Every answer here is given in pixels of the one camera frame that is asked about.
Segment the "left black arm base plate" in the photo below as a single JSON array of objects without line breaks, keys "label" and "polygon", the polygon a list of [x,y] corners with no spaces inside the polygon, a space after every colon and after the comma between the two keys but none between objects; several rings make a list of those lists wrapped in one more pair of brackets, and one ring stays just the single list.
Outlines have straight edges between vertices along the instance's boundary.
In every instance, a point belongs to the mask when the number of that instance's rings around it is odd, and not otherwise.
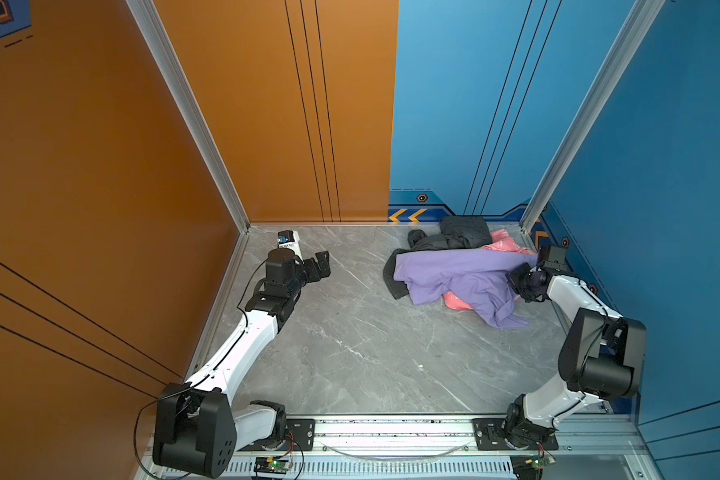
[{"label": "left black arm base plate", "polygon": [[314,418],[288,417],[283,440],[258,440],[242,448],[242,452],[285,452],[294,439],[304,452],[314,447],[316,420]]}]

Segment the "purple cloth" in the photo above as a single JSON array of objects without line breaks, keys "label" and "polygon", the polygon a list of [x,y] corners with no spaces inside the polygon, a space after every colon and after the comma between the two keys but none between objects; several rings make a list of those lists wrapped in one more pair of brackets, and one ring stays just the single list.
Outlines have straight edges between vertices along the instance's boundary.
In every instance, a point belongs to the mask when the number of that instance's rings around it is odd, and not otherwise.
[{"label": "purple cloth", "polygon": [[482,248],[410,252],[397,256],[394,279],[406,285],[415,305],[451,292],[489,326],[524,329],[529,321],[514,314],[516,293],[506,275],[536,263],[534,255]]}]

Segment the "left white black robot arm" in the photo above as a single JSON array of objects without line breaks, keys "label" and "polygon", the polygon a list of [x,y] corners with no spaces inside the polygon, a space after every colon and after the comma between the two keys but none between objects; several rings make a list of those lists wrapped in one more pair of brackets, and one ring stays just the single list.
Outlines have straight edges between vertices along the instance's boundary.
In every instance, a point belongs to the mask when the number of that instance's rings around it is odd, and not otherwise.
[{"label": "left white black robot arm", "polygon": [[242,448],[261,443],[274,449],[287,442],[283,405],[253,401],[235,410],[233,400],[256,359],[283,330],[303,288],[331,274],[329,252],[307,259],[299,253],[293,244],[268,253],[260,266],[264,276],[241,305],[233,333],[187,380],[168,384],[153,401],[154,464],[217,478]]}]

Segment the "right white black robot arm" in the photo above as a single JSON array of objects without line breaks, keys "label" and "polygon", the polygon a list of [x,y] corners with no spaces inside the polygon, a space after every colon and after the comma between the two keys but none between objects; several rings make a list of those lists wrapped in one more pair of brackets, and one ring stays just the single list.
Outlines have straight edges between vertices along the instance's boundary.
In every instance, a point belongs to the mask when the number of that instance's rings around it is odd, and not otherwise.
[{"label": "right white black robot arm", "polygon": [[501,431],[514,449],[550,443],[560,423],[582,409],[638,393],[647,330],[606,305],[566,265],[566,249],[541,247],[535,266],[508,275],[528,302],[549,300],[571,321],[558,356],[557,374],[510,404]]}]

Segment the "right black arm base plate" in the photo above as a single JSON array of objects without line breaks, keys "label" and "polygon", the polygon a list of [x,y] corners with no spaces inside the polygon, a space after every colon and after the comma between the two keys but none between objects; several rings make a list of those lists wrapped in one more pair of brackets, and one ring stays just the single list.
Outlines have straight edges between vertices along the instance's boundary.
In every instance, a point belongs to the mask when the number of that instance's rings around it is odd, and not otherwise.
[{"label": "right black arm base plate", "polygon": [[504,419],[480,417],[472,420],[472,427],[479,451],[559,449],[554,429],[541,427],[526,420],[520,421],[512,428],[507,428]]}]

